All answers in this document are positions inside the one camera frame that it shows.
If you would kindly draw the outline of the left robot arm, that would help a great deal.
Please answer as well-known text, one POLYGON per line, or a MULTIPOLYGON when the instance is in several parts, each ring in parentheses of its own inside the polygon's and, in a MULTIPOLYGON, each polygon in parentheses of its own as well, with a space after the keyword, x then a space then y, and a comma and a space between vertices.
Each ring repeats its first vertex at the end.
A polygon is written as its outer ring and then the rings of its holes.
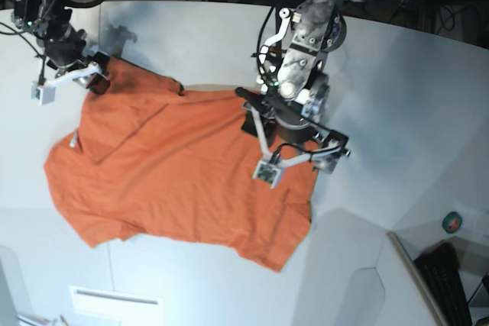
POLYGON ((342 6, 362 1, 302 0, 295 8, 284 6, 275 35, 258 44, 254 57, 261 90, 235 91, 245 100, 261 147, 254 177, 274 184, 285 169, 305 162, 330 173, 350 154, 348 136, 323 121, 330 90, 324 67, 346 38, 342 6))

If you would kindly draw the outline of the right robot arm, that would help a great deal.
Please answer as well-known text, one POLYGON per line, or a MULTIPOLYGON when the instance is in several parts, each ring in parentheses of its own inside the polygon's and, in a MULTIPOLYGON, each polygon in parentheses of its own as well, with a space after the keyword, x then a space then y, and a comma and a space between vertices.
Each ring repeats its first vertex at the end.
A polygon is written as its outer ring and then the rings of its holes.
POLYGON ((14 0, 13 35, 33 35, 44 52, 40 73, 31 86, 31 97, 42 105, 54 100, 56 88, 74 82, 96 95, 109 86, 107 70, 110 57, 101 52, 85 55, 87 34, 70 23, 74 9, 94 8, 106 0, 14 0))

